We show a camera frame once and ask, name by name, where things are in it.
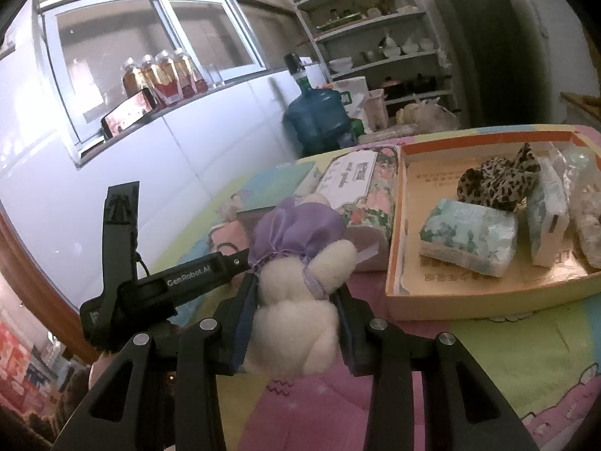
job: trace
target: screw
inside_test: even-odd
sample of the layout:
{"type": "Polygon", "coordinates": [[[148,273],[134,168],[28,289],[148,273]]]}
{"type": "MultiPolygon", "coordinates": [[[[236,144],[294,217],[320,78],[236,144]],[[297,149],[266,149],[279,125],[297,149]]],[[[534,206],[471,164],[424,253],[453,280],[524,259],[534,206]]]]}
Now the screw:
{"type": "Polygon", "coordinates": [[[133,336],[133,343],[136,346],[143,346],[150,341],[150,336],[146,333],[139,333],[133,336]]]}
{"type": "Polygon", "coordinates": [[[386,329],[386,327],[388,327],[388,322],[386,322],[384,319],[372,319],[370,322],[370,327],[377,331],[383,331],[386,329]]]}
{"type": "Polygon", "coordinates": [[[202,319],[202,321],[200,321],[200,328],[203,331],[212,331],[214,328],[217,327],[217,321],[215,319],[202,319]]]}
{"type": "Polygon", "coordinates": [[[457,342],[457,338],[451,333],[442,333],[438,336],[438,340],[446,346],[452,346],[457,342]]]}

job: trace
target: black robotic device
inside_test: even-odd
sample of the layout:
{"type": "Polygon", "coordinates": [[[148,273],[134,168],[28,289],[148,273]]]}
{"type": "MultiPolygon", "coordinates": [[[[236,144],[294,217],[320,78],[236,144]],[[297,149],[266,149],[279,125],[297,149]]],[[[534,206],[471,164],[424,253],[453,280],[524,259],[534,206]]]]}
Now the black robotic device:
{"type": "MultiPolygon", "coordinates": [[[[211,318],[175,336],[153,337],[149,328],[174,315],[176,306],[248,270],[248,251],[210,254],[138,280],[138,191],[138,182],[108,189],[104,290],[80,310],[86,339],[96,348],[119,353],[52,449],[163,451],[175,444],[177,451],[225,451],[216,375],[234,375],[244,361],[257,309],[257,277],[247,273],[237,295],[222,301],[211,318]],[[174,413],[165,406],[173,371],[174,413]]],[[[345,364],[355,376],[373,375],[365,451],[414,449],[414,371],[423,378],[427,451],[538,449],[453,334],[442,333],[434,340],[405,334],[374,318],[369,305],[351,297],[346,285],[330,300],[340,318],[345,364]]],[[[599,437],[594,424],[600,407],[596,402],[581,426],[587,432],[577,433],[570,451],[596,449],[589,445],[599,437]]]]}

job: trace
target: leopard print fabric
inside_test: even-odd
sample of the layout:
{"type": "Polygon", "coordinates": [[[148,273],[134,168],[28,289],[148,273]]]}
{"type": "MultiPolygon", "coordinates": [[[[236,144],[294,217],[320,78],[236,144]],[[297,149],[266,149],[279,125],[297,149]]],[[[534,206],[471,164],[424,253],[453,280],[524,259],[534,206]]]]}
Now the leopard print fabric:
{"type": "Polygon", "coordinates": [[[493,157],[459,180],[459,201],[513,212],[539,179],[540,165],[525,143],[515,159],[493,157]]]}

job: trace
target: smartphone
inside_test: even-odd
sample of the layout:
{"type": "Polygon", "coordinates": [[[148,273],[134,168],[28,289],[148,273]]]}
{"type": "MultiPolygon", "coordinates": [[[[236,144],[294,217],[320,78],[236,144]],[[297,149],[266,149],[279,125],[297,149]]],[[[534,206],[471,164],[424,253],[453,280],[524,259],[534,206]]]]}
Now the smartphone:
{"type": "Polygon", "coordinates": [[[102,118],[104,135],[107,139],[115,137],[156,108],[157,102],[150,90],[142,88],[142,91],[128,98],[110,114],[102,118]]]}

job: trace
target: dark green refrigerator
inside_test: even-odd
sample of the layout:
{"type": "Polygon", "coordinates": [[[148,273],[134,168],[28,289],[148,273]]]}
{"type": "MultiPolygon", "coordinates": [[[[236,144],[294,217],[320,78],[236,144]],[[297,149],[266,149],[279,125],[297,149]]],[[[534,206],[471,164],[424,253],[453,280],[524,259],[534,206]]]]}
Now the dark green refrigerator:
{"type": "Polygon", "coordinates": [[[511,0],[435,0],[458,59],[472,127],[537,122],[537,78],[511,0]]]}

